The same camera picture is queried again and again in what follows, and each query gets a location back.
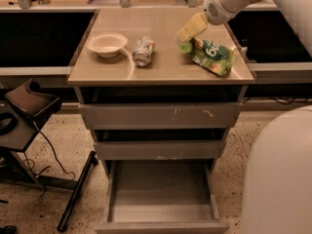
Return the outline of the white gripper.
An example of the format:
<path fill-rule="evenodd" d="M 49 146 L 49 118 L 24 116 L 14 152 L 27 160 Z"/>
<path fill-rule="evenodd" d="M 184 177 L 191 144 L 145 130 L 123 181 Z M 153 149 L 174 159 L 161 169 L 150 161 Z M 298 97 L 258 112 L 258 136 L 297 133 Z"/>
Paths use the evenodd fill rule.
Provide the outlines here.
<path fill-rule="evenodd" d="M 204 13 L 195 14 L 175 36 L 178 44 L 204 32 L 208 24 L 220 25 L 235 18 L 242 10 L 260 0 L 205 0 Z"/>

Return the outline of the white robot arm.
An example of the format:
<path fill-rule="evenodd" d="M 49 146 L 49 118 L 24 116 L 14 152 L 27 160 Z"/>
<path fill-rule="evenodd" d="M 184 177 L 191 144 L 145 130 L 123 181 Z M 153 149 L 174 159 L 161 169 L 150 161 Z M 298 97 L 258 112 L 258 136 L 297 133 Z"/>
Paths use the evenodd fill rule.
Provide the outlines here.
<path fill-rule="evenodd" d="M 259 0 L 205 0 L 208 22 L 228 22 Z M 312 0 L 273 0 L 312 55 Z M 312 106 L 271 121 L 250 152 L 241 234 L 312 234 Z"/>

